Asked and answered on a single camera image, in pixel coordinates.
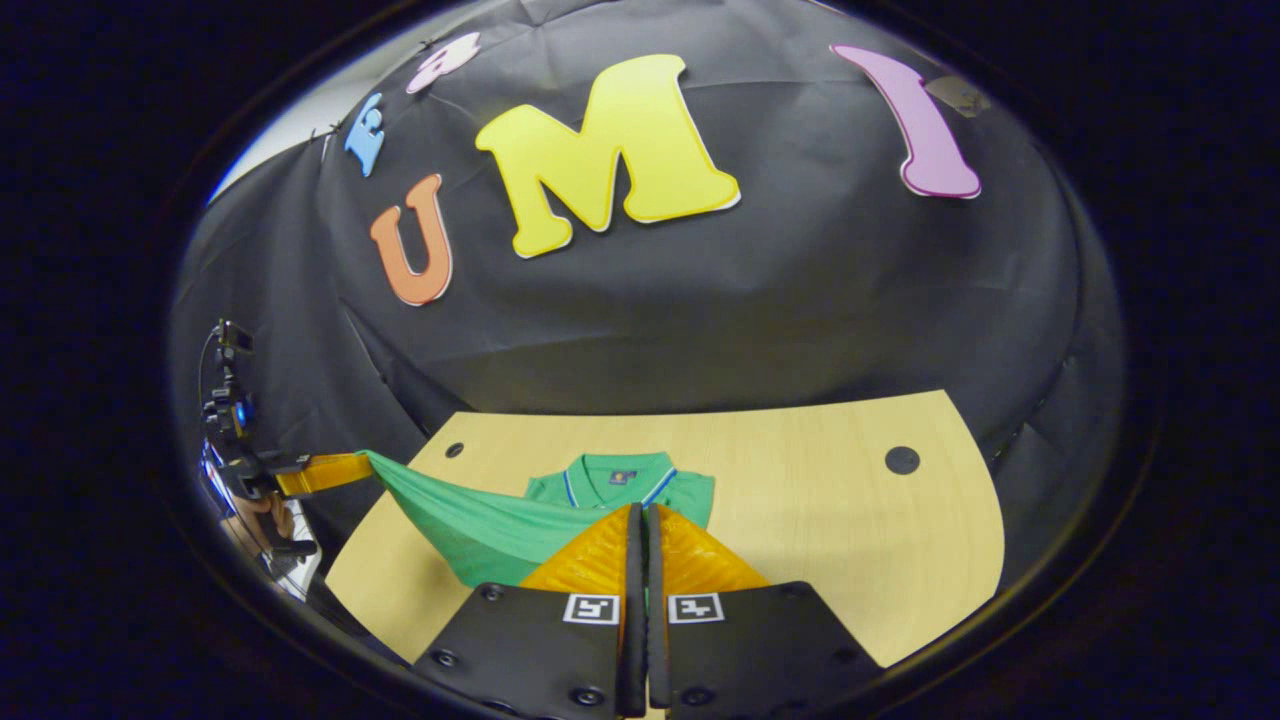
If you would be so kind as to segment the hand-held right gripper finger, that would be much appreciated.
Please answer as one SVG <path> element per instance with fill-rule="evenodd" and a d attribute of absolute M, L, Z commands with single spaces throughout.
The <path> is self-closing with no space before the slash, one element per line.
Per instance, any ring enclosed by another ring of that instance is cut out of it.
<path fill-rule="evenodd" d="M 648 693 L 668 719 L 805 719 L 882 675 L 812 584 L 769 582 L 668 507 L 646 523 Z"/>
<path fill-rule="evenodd" d="M 645 512 L 614 510 L 517 585 L 477 585 L 413 664 L 516 719 L 646 712 Z"/>

